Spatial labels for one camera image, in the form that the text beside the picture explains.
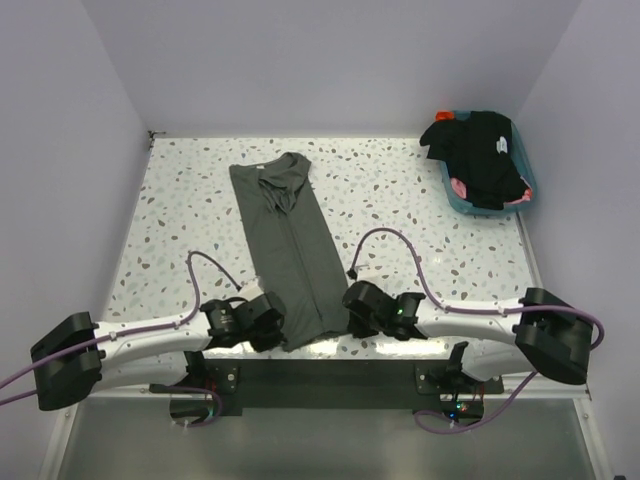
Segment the clothing label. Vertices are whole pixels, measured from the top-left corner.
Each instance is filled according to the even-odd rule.
[[[500,137],[500,140],[496,142],[496,150],[498,150],[498,153],[500,152],[509,153],[509,148],[507,147],[506,138]]]

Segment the gray wall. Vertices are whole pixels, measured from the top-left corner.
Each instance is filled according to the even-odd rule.
[[[545,284],[607,326],[589,383],[616,471],[640,478],[637,0],[584,0],[518,117]]]
[[[417,135],[519,111],[579,0],[83,0],[143,120],[176,135]]]
[[[71,312],[99,315],[145,168],[145,129],[76,0],[0,14],[0,377]],[[33,388],[33,377],[2,397]],[[0,478],[36,478],[54,415],[0,409]]]

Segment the speckled tabletop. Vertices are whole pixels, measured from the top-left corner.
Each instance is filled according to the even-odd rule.
[[[209,253],[240,281],[252,279],[228,167],[274,160],[286,151],[300,152],[312,162],[309,178],[345,270],[362,234],[388,226],[414,243],[428,281],[445,298],[511,298],[533,285],[516,219],[455,212],[438,165],[425,158],[416,139],[157,139],[105,320],[135,321],[189,309],[193,291],[184,262],[188,250]],[[378,270],[389,293],[420,291],[409,252],[391,235],[372,236],[358,263]],[[203,301],[235,293],[215,267],[199,259],[195,266]],[[291,353],[276,349],[258,354],[241,344],[205,355],[447,358],[456,341],[344,336]]]

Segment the purple cable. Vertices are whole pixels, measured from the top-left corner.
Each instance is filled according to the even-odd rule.
[[[175,391],[177,393],[182,392],[193,392],[193,393],[204,393],[205,395],[211,395],[216,401],[216,411],[213,415],[209,416],[206,420],[203,420],[199,423],[187,423],[187,428],[195,428],[195,427],[204,427],[206,425],[211,425],[213,422],[218,420],[220,414],[222,413],[222,398],[213,390],[207,390],[206,388],[195,388],[195,387],[167,387],[168,390]]]
[[[500,312],[497,309],[473,309],[473,308],[451,307],[448,305],[443,305],[443,303],[438,299],[438,297],[436,297],[433,294],[433,292],[431,292],[431,290],[429,289],[429,285],[427,285],[427,280],[424,277],[424,272],[422,271],[422,266],[420,265],[420,260],[418,259],[418,254],[416,252],[415,247],[409,241],[409,239],[402,234],[402,232],[394,228],[378,227],[378,228],[373,228],[369,230],[367,233],[365,233],[363,237],[360,239],[360,242],[358,243],[358,247],[356,248],[356,253],[353,257],[353,262],[351,262],[351,269],[355,270],[356,263],[358,261],[358,256],[360,255],[360,251],[362,250],[362,246],[364,245],[365,240],[370,235],[373,235],[374,233],[378,233],[378,232],[391,233],[392,235],[395,235],[405,243],[405,245],[411,252],[411,256],[413,257],[413,262],[416,265],[416,270],[418,271],[418,277],[420,278],[420,283],[422,284],[422,288],[424,289],[424,292],[426,293],[427,297],[429,297],[429,300],[431,300],[431,302],[436,307],[444,310],[445,312],[462,313],[462,314],[470,314],[470,315],[496,315],[496,314],[501,315],[502,314],[502,312]],[[572,315],[576,315],[580,317],[582,320],[591,324],[592,326],[597,327],[598,336],[596,337],[595,342],[591,344],[591,350],[600,346],[600,344],[604,340],[604,325],[602,324],[602,322],[598,320],[596,317],[594,317],[593,315],[591,315],[590,313],[584,312],[582,310],[578,310],[577,308],[563,307],[560,305],[536,305],[536,306],[526,306],[526,307],[523,306],[523,307],[504,309],[505,314],[528,313],[528,312],[550,312],[550,311],[559,312],[559,313],[570,313]],[[509,405],[513,403],[513,401],[516,399],[518,394],[524,389],[524,387],[526,387],[527,384],[533,379],[533,377],[536,376],[537,373],[538,372],[532,372],[529,376],[527,376],[527,378],[525,378],[522,381],[522,383],[518,385],[518,387],[513,391],[513,393],[509,396],[509,398],[500,406],[500,408],[498,408],[495,412],[493,412],[491,415],[489,415],[485,419],[479,421],[478,423],[474,423],[473,425],[469,425],[466,427],[453,428],[451,430],[438,430],[435,428],[427,427],[423,425],[422,422],[420,421],[421,415],[430,415],[433,417],[440,418],[442,420],[448,420],[448,418],[444,417],[441,413],[434,412],[432,410],[420,410],[414,414],[414,419],[416,421],[416,424],[423,430],[426,430],[427,432],[430,432],[430,433],[439,434],[439,435],[456,435],[458,433],[464,433],[470,430],[474,430],[483,425],[486,425],[490,421],[494,420],[502,412],[504,412],[507,409],[507,407],[509,407]]]
[[[196,279],[195,272],[193,271],[193,264],[191,262],[191,259],[195,255],[197,255],[199,257],[202,257],[205,260],[209,260],[211,263],[213,263],[216,267],[218,267],[220,269],[220,271],[229,279],[229,281],[233,284],[233,286],[237,290],[240,290],[240,288],[241,288],[240,285],[229,274],[229,272],[227,272],[227,270],[225,270],[225,268],[222,265],[220,265],[216,260],[211,258],[209,255],[207,255],[205,253],[202,253],[200,251],[197,251],[197,250],[189,252],[189,255],[187,255],[187,270],[189,271],[189,277],[191,278],[191,283],[193,285],[195,302],[194,302],[193,309],[191,310],[191,312],[189,312],[189,314],[186,317],[184,317],[182,320],[180,320],[180,323],[179,323],[180,326],[182,326],[185,323],[188,323],[190,320],[192,320],[193,317],[195,317],[198,314],[198,310],[200,309],[200,287],[198,286],[198,281]],[[138,334],[138,333],[148,333],[148,332],[155,332],[155,331],[158,331],[158,330],[166,330],[166,329],[170,329],[170,328],[175,328],[175,324],[173,322],[162,323],[162,324],[159,324],[159,325],[153,325],[153,326],[149,326],[149,327],[128,328],[128,329],[120,330],[119,332],[116,332],[116,338],[124,337],[124,336],[127,336],[127,335],[135,335],[135,334]],[[60,350],[59,352],[52,353],[51,355],[48,355],[48,356],[46,356],[44,358],[41,358],[40,360],[32,363],[28,367],[23,368],[22,370],[14,373],[10,377],[8,377],[8,378],[4,379],[3,381],[1,381],[0,382],[0,390],[5,388],[7,385],[10,385],[11,383],[15,382],[19,378],[25,376],[27,373],[29,373],[29,372],[37,369],[37,368],[40,368],[41,366],[46,365],[49,362],[52,362],[54,360],[57,360],[58,358],[64,357],[65,355],[69,355],[70,353],[75,353],[75,352],[78,352],[80,350],[85,350],[85,349],[87,349],[89,347],[93,347],[95,345],[98,345],[99,343],[106,342],[108,340],[111,340],[111,336],[110,335],[103,335],[101,337],[94,338],[92,340],[87,340],[86,342],[78,343],[78,344],[73,345],[71,347],[68,347],[68,348],[65,348],[63,350]],[[20,400],[21,398],[25,398],[25,397],[29,396],[28,394],[31,394],[31,392],[25,392],[23,394],[15,396],[15,397],[11,397],[11,398],[7,398],[5,400],[2,400],[2,401],[0,401],[0,406],[5,405],[5,404],[10,403],[10,402],[13,402],[13,401],[16,401],[16,400]]]
[[[429,297],[429,300],[431,300],[431,302],[436,307],[442,309],[445,312],[463,313],[463,314],[469,314],[469,315],[496,315],[496,314],[501,315],[502,314],[502,312],[500,312],[497,309],[473,309],[473,308],[452,307],[449,305],[443,305],[442,301],[439,300],[438,297],[436,297],[433,294],[433,292],[431,292],[431,289],[429,289],[429,285],[427,285],[427,281],[424,277],[424,272],[422,271],[422,266],[420,265],[420,260],[418,259],[418,254],[416,252],[415,247],[412,245],[412,243],[409,241],[407,237],[405,237],[401,232],[393,228],[378,227],[378,228],[373,228],[369,230],[367,233],[365,233],[362,239],[360,240],[360,243],[358,243],[358,247],[356,248],[356,254],[353,257],[353,262],[351,263],[352,269],[355,269],[356,262],[358,261],[358,256],[360,255],[360,250],[362,250],[364,241],[370,235],[373,235],[374,233],[378,233],[378,232],[391,233],[405,243],[405,245],[411,252],[411,256],[413,257],[414,263],[416,264],[416,269],[418,271],[418,277],[420,279],[420,283],[422,284],[422,288],[424,289],[424,292],[427,294],[427,297]],[[590,313],[584,312],[582,310],[578,310],[577,308],[563,307],[560,305],[535,305],[535,306],[527,306],[527,307],[523,306],[523,307],[514,307],[514,308],[504,309],[504,313],[507,315],[512,313],[531,313],[531,312],[570,313],[572,315],[576,315],[580,317],[580,319],[596,327],[598,331],[598,336],[596,337],[595,342],[593,342],[593,344],[591,345],[591,350],[597,348],[604,340],[604,325],[602,324],[602,322],[598,320],[596,317],[594,317],[593,315],[591,315]]]
[[[480,420],[478,423],[467,425],[466,427],[455,427],[449,430],[440,430],[437,428],[427,427],[425,424],[423,424],[420,421],[420,417],[422,415],[429,415],[431,417],[439,418],[440,420],[445,420],[445,421],[449,420],[447,417],[443,416],[442,413],[434,412],[432,410],[420,410],[413,414],[413,418],[416,421],[416,425],[418,425],[421,429],[426,430],[429,433],[435,433],[436,435],[457,435],[458,433],[464,433],[464,432],[469,432],[471,430],[475,430],[476,428],[480,428],[486,425],[490,421],[494,420],[502,412],[504,412],[509,407],[509,405],[513,403],[513,401],[516,399],[518,394],[520,394],[520,392],[524,389],[524,387],[526,387],[527,384],[531,380],[533,380],[533,377],[535,377],[537,374],[538,372],[531,372],[527,376],[527,378],[525,378],[522,381],[522,383],[518,385],[518,387],[513,391],[513,393],[509,395],[509,398],[502,405],[500,405],[500,408],[498,408],[495,412],[488,415],[486,418]]]

